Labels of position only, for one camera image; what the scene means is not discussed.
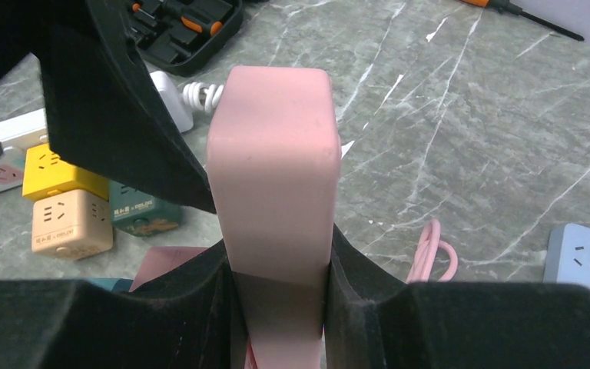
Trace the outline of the pink cube adapter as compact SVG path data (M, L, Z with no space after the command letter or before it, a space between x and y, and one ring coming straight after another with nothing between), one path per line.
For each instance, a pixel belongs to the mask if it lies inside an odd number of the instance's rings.
M142 284L159 278L206 250L206 248L183 246L156 246L149 248L129 291L135 291Z

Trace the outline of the light blue power strip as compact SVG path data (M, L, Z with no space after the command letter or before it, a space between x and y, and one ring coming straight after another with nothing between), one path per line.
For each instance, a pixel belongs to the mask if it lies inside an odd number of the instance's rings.
M567 223L552 229L542 281L590 289L590 228Z

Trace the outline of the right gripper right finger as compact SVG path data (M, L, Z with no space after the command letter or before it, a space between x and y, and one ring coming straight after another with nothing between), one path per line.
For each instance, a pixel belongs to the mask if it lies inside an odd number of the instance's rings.
M573 284L405 284L333 232L329 368L590 368L590 290Z

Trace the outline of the dark green cube adapter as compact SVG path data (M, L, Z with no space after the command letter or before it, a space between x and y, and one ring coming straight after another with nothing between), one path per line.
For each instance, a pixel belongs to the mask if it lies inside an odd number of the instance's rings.
M161 234L183 224L183 210L125 184L109 182L111 223L119 231L139 238Z

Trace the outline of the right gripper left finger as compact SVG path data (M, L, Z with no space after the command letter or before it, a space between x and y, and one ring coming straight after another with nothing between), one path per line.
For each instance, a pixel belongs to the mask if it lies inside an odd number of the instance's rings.
M0 368L242 368L246 350L223 243L132 292L0 281Z

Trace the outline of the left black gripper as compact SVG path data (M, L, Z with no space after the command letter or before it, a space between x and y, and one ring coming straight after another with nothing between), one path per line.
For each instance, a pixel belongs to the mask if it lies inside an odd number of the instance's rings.
M40 63L51 149L95 174L214 212L207 176L181 137L116 1L0 1L0 81Z

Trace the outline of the pink power strip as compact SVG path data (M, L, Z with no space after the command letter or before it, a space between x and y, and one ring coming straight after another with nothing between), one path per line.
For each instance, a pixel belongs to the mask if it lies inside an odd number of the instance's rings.
M260 368L320 366L340 165L325 71L231 70L206 171Z

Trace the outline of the black tool case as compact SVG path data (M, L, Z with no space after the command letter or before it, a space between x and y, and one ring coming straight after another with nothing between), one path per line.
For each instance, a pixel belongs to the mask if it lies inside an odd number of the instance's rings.
M173 75L200 71L240 30L242 1L123 1L141 57Z

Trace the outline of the white power strip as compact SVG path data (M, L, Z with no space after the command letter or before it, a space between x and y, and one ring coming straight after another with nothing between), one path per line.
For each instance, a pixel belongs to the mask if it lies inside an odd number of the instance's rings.
M189 82L178 88L163 71L150 73L154 87L180 133L194 127L194 113L212 113L218 106L224 85ZM22 185L25 155L29 148L48 141L43 108L0 122L0 193Z

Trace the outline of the teal cube adapter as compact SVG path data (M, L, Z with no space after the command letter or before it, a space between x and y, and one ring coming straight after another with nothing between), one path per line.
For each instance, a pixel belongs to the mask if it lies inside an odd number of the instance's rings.
M88 278L87 281L107 291L113 292L128 292L134 282L127 278Z

